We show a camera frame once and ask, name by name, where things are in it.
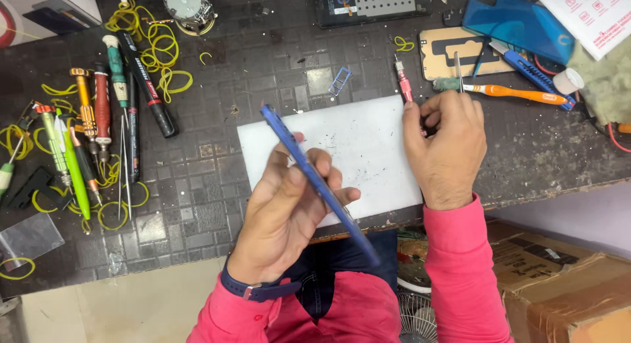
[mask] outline shirt cuff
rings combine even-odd
[[[486,241],[486,222],[479,197],[454,210],[437,211],[424,206],[425,230],[430,246],[450,253],[465,253]]]
[[[282,298],[262,303],[246,301],[226,290],[219,273],[215,290],[208,299],[208,308],[217,327],[236,334],[263,330],[278,317],[281,301]]]

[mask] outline man's right hand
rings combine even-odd
[[[425,125],[437,126],[435,135],[421,135]],[[467,93],[445,91],[421,107],[406,102],[403,143],[409,166],[432,210],[453,210],[469,205],[473,181],[486,153],[484,113]]]

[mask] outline sim card tray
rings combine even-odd
[[[346,72],[346,75],[342,79],[340,79],[340,75],[342,74],[342,72]],[[346,84],[346,81],[348,80],[348,77],[351,76],[353,72],[349,71],[348,69],[342,67],[339,69],[338,75],[335,76],[335,80],[333,81],[333,83],[331,83],[331,87],[329,88],[329,93],[335,95],[336,97],[339,95],[339,92],[342,90],[342,88],[344,88],[344,84]]]

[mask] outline fan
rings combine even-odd
[[[401,314],[401,342],[437,343],[436,317],[429,295],[399,291],[397,298]]]

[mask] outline circuit board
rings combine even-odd
[[[431,0],[317,0],[321,28],[431,15]]]

